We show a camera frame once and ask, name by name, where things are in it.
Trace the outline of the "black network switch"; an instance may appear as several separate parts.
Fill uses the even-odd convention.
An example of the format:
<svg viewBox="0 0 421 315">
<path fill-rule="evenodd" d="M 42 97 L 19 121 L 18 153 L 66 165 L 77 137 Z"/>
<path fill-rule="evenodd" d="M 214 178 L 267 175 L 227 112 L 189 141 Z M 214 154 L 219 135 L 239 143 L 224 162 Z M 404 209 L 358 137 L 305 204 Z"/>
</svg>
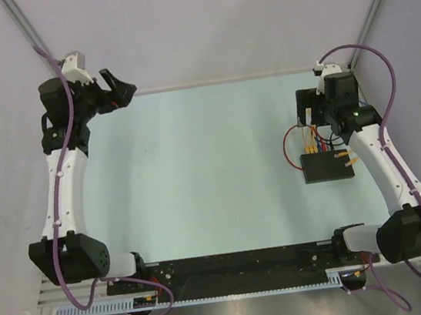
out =
<svg viewBox="0 0 421 315">
<path fill-rule="evenodd" d="M 301 155 L 300 162 L 304 180 L 308 184 L 351 179 L 355 176 L 346 149 Z"/>
</svg>

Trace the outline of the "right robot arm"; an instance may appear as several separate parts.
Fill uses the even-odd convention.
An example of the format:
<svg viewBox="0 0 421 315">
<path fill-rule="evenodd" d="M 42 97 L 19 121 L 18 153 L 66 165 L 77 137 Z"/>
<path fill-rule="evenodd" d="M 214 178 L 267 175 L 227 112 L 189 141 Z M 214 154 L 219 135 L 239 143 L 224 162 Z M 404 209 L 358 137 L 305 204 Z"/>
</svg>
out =
<svg viewBox="0 0 421 315">
<path fill-rule="evenodd" d="M 359 104 L 358 83 L 351 72 L 324 75 L 321 87 L 296 91 L 301 126 L 330 126 L 362 160 L 386 201 L 389 218 L 380 226 L 356 224 L 339 230 L 333 244 L 340 264 L 352 264 L 363 253 L 379 253 L 391 263 L 421 256 L 421 182 L 389 138 L 372 106 Z"/>
</svg>

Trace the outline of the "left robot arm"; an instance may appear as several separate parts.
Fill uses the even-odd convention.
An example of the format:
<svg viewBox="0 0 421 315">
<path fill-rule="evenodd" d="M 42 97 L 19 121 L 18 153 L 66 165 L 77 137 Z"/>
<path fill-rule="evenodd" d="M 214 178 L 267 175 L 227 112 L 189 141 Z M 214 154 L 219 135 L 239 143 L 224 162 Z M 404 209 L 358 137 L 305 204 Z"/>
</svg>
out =
<svg viewBox="0 0 421 315">
<path fill-rule="evenodd" d="M 62 84 L 60 78 L 42 83 L 38 92 L 46 111 L 42 116 L 42 149 L 48 163 L 48 211 L 42 238 L 28 248 L 31 261 L 55 285 L 122 276 L 134 291 L 149 284 L 149 272 L 138 266 L 137 253 L 111 253 L 88 235 L 84 219 L 83 177 L 89 156 L 89 121 L 129 105 L 137 87 L 118 80 L 108 69 L 95 81 Z"/>
</svg>

